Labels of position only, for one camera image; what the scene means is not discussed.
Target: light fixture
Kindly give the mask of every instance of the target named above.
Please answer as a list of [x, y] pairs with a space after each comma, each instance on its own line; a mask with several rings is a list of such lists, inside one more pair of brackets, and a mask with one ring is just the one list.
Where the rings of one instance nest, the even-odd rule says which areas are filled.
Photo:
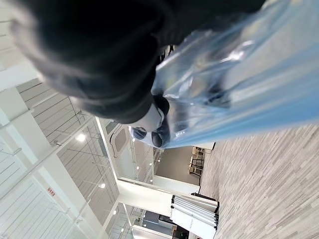
[[84, 134], [79, 134], [78, 136], [76, 136], [76, 138], [75, 138], [77, 141], [79, 141], [79, 142], [84, 142], [84, 140], [85, 140], [85, 135]]
[[100, 187], [100, 188], [105, 188], [105, 183], [99, 184], [99, 187]]

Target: clear plastic bag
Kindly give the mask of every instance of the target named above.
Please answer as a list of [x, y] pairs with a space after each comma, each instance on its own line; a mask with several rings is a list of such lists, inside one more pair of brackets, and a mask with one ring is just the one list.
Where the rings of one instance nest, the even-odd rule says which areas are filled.
[[166, 148], [317, 121], [319, 0], [279, 0], [222, 33], [194, 32], [158, 65], [152, 94], [170, 104]]

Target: person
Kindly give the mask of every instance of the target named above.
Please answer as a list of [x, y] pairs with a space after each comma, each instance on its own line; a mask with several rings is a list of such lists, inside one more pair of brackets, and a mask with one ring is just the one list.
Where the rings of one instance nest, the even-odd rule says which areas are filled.
[[258, 11], [265, 0], [8, 0], [12, 35], [55, 90], [137, 138], [169, 140], [169, 104], [152, 96], [160, 49], [212, 17]]

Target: sign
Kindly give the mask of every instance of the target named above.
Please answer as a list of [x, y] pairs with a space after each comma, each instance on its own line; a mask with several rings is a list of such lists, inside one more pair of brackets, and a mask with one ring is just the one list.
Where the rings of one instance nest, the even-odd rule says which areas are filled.
[[55, 192], [51, 187], [48, 188], [48, 193], [53, 197], [55, 195]]

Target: hallway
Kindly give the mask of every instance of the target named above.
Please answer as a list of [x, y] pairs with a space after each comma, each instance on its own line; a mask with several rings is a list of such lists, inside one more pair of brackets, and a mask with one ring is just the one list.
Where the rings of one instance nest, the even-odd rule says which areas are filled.
[[220, 201], [215, 239], [319, 238], [319, 127], [217, 142], [200, 193]]

